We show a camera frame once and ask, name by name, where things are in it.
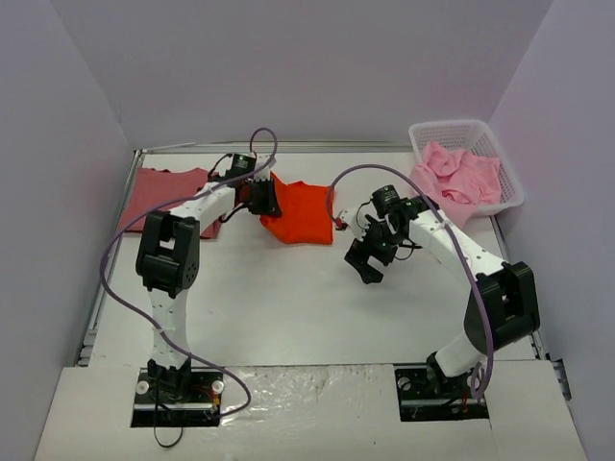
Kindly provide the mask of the orange t shirt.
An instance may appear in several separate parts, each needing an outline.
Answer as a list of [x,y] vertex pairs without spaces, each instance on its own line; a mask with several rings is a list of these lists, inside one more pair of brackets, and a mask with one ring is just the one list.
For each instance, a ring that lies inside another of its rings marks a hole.
[[333,242],[332,197],[328,188],[305,182],[282,182],[272,175],[280,217],[261,216],[260,223],[286,245],[312,244],[330,246]]

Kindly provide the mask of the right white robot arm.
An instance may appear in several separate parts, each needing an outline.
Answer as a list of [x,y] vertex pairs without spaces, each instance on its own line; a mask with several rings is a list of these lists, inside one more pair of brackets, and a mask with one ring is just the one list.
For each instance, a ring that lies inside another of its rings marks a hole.
[[369,203],[374,215],[357,206],[342,210],[334,221],[338,230],[354,236],[344,259],[363,283],[383,278],[372,260],[387,266],[399,249],[419,248],[469,286],[462,332],[427,359],[426,383],[433,394],[449,396],[489,355],[538,330],[534,274],[527,264],[511,264],[489,253],[429,199],[402,198],[387,185],[374,192]]

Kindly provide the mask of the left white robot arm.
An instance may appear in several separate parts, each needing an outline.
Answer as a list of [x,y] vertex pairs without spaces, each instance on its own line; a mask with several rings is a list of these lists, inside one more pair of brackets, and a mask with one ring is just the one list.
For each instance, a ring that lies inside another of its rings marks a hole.
[[188,201],[145,218],[135,268],[154,320],[147,373],[172,401],[187,399],[193,390],[186,304],[199,273],[201,233],[240,206],[256,215],[281,216],[271,179],[274,163],[272,154],[234,154],[227,172],[207,179]]

